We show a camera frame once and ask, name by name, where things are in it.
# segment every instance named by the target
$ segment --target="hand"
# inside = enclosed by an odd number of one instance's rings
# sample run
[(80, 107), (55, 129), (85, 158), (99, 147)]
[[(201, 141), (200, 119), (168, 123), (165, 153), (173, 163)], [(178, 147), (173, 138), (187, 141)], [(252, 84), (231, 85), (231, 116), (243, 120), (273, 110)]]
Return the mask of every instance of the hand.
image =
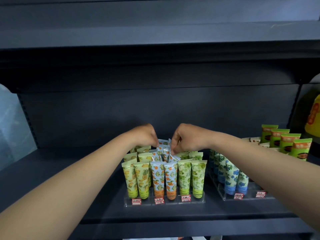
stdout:
[(171, 154), (184, 151), (198, 151), (210, 147), (211, 130), (191, 124), (180, 124), (173, 134)]
[(128, 131), (134, 137), (135, 146), (158, 147), (159, 141), (156, 132), (151, 124), (140, 125)]

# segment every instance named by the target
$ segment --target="person's left hand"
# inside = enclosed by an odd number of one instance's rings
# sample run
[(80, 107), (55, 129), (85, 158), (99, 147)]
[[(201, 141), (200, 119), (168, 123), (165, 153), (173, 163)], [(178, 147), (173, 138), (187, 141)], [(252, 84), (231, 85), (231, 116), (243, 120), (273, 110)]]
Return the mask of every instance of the person's left hand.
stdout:
[(136, 146), (146, 147), (151, 145), (158, 147), (159, 145), (156, 132), (151, 124), (140, 125), (129, 130), (128, 133), (135, 138)]

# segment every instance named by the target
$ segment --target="forearm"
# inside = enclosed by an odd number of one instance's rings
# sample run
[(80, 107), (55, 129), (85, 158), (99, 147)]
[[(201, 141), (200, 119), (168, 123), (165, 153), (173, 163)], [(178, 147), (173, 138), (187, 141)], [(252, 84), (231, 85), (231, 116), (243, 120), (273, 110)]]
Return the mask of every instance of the forearm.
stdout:
[(308, 224), (320, 230), (320, 167), (297, 158), (211, 131), (210, 148), (226, 156), (248, 177)]
[(30, 191), (0, 214), (0, 239), (67, 239), (134, 146), (124, 133)]

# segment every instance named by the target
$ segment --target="clear plastic tray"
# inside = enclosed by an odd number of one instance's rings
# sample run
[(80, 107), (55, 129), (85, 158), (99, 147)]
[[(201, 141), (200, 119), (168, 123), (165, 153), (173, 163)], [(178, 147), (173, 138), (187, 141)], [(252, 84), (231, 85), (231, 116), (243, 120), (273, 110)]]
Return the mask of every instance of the clear plastic tray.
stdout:
[(189, 205), (189, 204), (202, 204), (205, 203), (205, 192), (200, 199), (195, 198), (192, 194), (192, 189), (190, 189), (190, 197), (185, 195), (177, 195), (174, 200), (170, 200), (167, 198), (166, 190), (164, 191), (163, 199), (156, 198), (154, 195), (153, 188), (149, 189), (149, 197), (147, 199), (141, 199), (138, 195), (137, 198), (131, 199), (126, 194), (124, 198), (124, 206), (132, 207), (132, 206), (163, 206), (163, 205)]
[(268, 193), (266, 190), (263, 190), (255, 182), (248, 183), (248, 190), (246, 194), (235, 192), (235, 194), (227, 194), (224, 191), (224, 185), (218, 181), (218, 177), (212, 172), (208, 171), (208, 174), (213, 181), (213, 184), (217, 188), (221, 198), (223, 200), (261, 200), (261, 199), (274, 199), (274, 197)]

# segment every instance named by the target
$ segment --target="person's right arm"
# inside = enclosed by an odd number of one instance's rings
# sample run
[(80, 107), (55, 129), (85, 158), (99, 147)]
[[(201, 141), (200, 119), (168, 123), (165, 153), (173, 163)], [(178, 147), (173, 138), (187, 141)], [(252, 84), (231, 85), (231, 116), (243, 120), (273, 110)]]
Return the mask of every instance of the person's right arm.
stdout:
[(181, 124), (172, 137), (171, 153), (201, 149), (212, 149), (226, 156), (249, 178), (320, 231), (320, 166), (225, 133)]

